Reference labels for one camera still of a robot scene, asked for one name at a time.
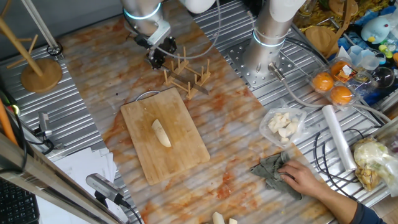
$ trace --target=paper stack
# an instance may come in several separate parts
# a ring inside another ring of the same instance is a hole
[[[92,152],[90,148],[67,156],[54,162],[69,177],[76,181],[87,192],[94,196],[95,190],[86,184],[86,177],[98,173],[113,182],[116,175],[116,164],[113,154],[107,148]],[[43,224],[86,224],[87,222],[52,203],[37,197],[40,212],[40,223]],[[127,222],[127,216],[115,203],[106,199],[109,209],[121,220]]]

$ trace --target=blue plush toy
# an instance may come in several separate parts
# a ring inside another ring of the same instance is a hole
[[[390,22],[383,17],[369,21],[362,29],[361,36],[372,44],[380,44],[390,33]]]

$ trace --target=white cylinder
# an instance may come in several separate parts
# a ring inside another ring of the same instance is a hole
[[[349,145],[347,143],[346,138],[344,137],[344,133],[341,130],[340,123],[337,120],[335,110],[332,105],[324,106],[322,108],[323,115],[325,116],[326,122],[329,125],[329,130],[331,132],[331,136],[336,144],[336,148],[338,151],[338,155],[343,163],[343,166],[346,171],[355,170],[356,163],[349,149]]]
[[[203,13],[209,9],[216,0],[180,0],[180,2],[195,14]]]

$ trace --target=person's arm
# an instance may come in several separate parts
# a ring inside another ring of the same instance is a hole
[[[319,182],[311,170],[298,161],[286,162],[278,172],[286,172],[294,177],[292,179],[288,175],[281,175],[282,179],[294,190],[321,201],[342,224],[362,223],[370,219],[374,221],[366,223],[382,223],[374,211]]]

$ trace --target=metal table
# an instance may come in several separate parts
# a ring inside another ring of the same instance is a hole
[[[250,39],[252,19],[248,16],[246,7],[238,0],[223,5],[221,7],[221,12],[224,25],[222,26],[216,47],[221,54],[224,55],[227,62],[235,69],[235,71],[237,71],[237,75],[239,75],[243,80],[246,80],[244,75],[239,73],[236,65],[233,64],[232,60],[228,57],[228,49]],[[218,26],[216,9],[196,16],[194,20],[202,28],[209,39],[213,40]],[[294,26],[292,27],[292,31],[289,33],[289,37],[306,41],[302,33]],[[50,57],[45,49],[46,47],[36,49],[32,54],[33,58],[38,59]],[[299,98],[311,103],[325,102],[325,99],[318,93],[314,92],[312,87],[307,84],[306,74],[304,74],[304,72],[310,73],[314,68],[319,66],[314,57],[308,55],[307,52],[302,50],[300,47],[290,45],[288,43],[285,43],[282,51],[295,65],[295,68],[291,72],[285,74],[287,81],[295,94]],[[25,90],[20,82],[21,71],[25,67],[26,63],[22,63],[11,70],[6,69],[6,65],[18,59],[20,59],[20,57],[14,57],[1,62],[0,75],[10,93],[19,103],[21,119],[30,128],[35,129],[39,125],[39,121],[37,119],[38,111],[49,112],[50,123],[53,127],[53,136],[51,136],[50,139],[54,142],[62,142],[65,146],[63,150],[54,151],[49,154],[49,158],[55,161],[86,147],[91,147],[92,150],[104,148],[105,145],[101,135],[92,121],[75,83],[69,75],[65,62],[63,60],[59,61],[63,70],[63,78],[57,87],[46,93],[35,94]],[[296,142],[296,145],[311,164],[315,166],[315,158],[312,153],[315,135],[319,131],[325,131],[328,129],[322,112],[319,109],[304,108],[302,105],[296,103],[287,93],[283,84],[281,84],[276,78],[269,80],[265,84],[256,88],[253,88],[247,82],[246,84],[266,109],[280,107],[281,100],[283,100],[289,107],[302,108],[307,111],[308,116],[305,124],[306,127],[308,127],[308,133],[304,135],[299,142]],[[356,128],[364,134],[375,132],[376,128],[373,128],[374,123],[368,120],[363,113],[359,113],[354,109],[338,111],[337,116],[343,130]],[[330,137],[321,138],[319,145],[328,138]],[[358,136],[356,134],[347,134],[346,138],[350,144],[358,140]],[[353,173],[343,172],[343,166],[334,147],[328,147],[326,149],[326,158],[328,159],[329,170],[332,174],[349,179],[355,178]],[[331,185],[327,176],[323,174],[321,174],[321,176],[329,185]],[[132,204],[133,201],[131,200],[130,194],[118,172],[114,182],[116,185],[124,189],[127,201]],[[342,181],[336,182],[343,188],[343,190],[348,192],[350,195],[355,196],[359,201],[369,207],[389,195],[389,191],[384,184],[379,185],[373,192],[366,192],[359,183],[347,184]],[[130,211],[126,210],[125,212],[128,216],[134,217]]]

